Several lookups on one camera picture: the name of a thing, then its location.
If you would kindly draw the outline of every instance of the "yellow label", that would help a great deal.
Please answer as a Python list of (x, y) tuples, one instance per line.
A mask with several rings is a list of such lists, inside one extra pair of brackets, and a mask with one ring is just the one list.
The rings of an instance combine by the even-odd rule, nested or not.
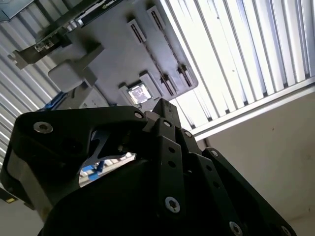
[(8, 200), (5, 200), (7, 203), (11, 203), (11, 202), (14, 202), (15, 199), (14, 198), (9, 198)]

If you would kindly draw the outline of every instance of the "corrugated metal wall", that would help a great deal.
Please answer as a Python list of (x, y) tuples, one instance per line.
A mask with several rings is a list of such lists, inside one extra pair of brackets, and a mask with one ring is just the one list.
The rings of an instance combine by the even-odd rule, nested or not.
[(199, 80), (172, 101), (193, 134), (314, 83), (313, 1), (161, 2)]
[[(312, 0), (160, 1), (199, 80), (171, 101), (193, 134), (314, 82)], [(0, 24), (0, 163), (15, 118), (58, 92), (47, 76), (55, 66), (49, 57), (19, 70), (7, 55), (34, 44), (41, 29), (67, 12), (64, 2), (80, 1), (39, 2)]]
[[(53, 20), (67, 12), (61, 0), (40, 3)], [(0, 24), (0, 163), (7, 149), (15, 118), (22, 113), (36, 111), (58, 92), (47, 74), (56, 65), (45, 57), (35, 65), (20, 70), (8, 55), (35, 43), (36, 34), (49, 25), (33, 3), (10, 22)]]

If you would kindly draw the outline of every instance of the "white wall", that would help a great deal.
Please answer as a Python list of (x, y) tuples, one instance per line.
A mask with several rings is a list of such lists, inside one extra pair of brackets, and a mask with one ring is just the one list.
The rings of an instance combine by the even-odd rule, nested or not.
[(208, 142), (286, 220), (315, 211), (315, 93), (215, 134)]
[(296, 219), (290, 222), (297, 236), (314, 236), (315, 235), (315, 214)]
[(37, 236), (43, 223), (36, 211), (32, 211), (22, 201), (6, 203), (0, 200), (1, 236)]

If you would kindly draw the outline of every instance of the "metal frame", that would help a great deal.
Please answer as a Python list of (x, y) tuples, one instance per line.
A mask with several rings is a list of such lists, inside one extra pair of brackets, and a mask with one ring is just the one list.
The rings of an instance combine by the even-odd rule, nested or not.
[(275, 88), (275, 92), (277, 92), (284, 89), (284, 84), (286, 83), (283, 68), (283, 59), (281, 56), (281, 48), (278, 47), (278, 28), (276, 28), (270, 2), (256, 1), (255, 9), (257, 11), (261, 38), (264, 41), (265, 52), (273, 79), (273, 85)]
[(197, 141), (205, 139), (229, 127), (237, 125), (313, 92), (315, 92), (315, 77), (311, 77), (233, 113), (225, 115), (222, 118), (197, 127), (193, 129), (191, 133), (195, 136)]
[(300, 35), (305, 36), (305, 40), (302, 40), (304, 70), (310, 77), (315, 75), (314, 8), (312, 0), (298, 1)]
[(267, 94), (271, 95), (275, 92), (275, 90), (270, 73), (270, 67), (267, 61), (267, 53), (264, 47), (263, 36), (260, 30), (261, 26), (257, 17), (255, 4), (252, 0), (244, 0), (243, 4)]
[(292, 4), (291, 1), (283, 1), (284, 15), (287, 21), (288, 38), (291, 44), (291, 55), (293, 60), (293, 68), (295, 72), (295, 79), (297, 82), (305, 80), (305, 71), (303, 66), (303, 56), (301, 51), (301, 39), (297, 37), (300, 35), (298, 23), (298, 7), (296, 2)]

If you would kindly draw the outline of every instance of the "black metal bracket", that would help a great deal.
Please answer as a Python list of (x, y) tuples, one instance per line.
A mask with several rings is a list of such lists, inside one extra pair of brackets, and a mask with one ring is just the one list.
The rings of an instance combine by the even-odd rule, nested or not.
[[(102, 15), (110, 8), (114, 7), (122, 0), (83, 0), (67, 13), (59, 17), (56, 21), (44, 30), (40, 31), (36, 36), (36, 43), (21, 51), (15, 50), (13, 55), (8, 57), (16, 62), (19, 69), (25, 68), (29, 64), (34, 64), (46, 55), (50, 54), (57, 48), (66, 47), (71, 41), (66, 36), (67, 33), (73, 31), (77, 27), (86, 26), (88, 23)], [(48, 21), (52, 21), (45, 8), (38, 3), (39, 9), (46, 16)]]
[[(217, 150), (201, 153), (175, 106), (161, 99), (153, 111), (129, 106), (21, 115), (1, 181), (39, 212), (42, 236), (81, 235), (103, 222), (111, 224), (107, 233), (296, 235)], [(136, 159), (79, 187), (85, 164), (126, 151)]]

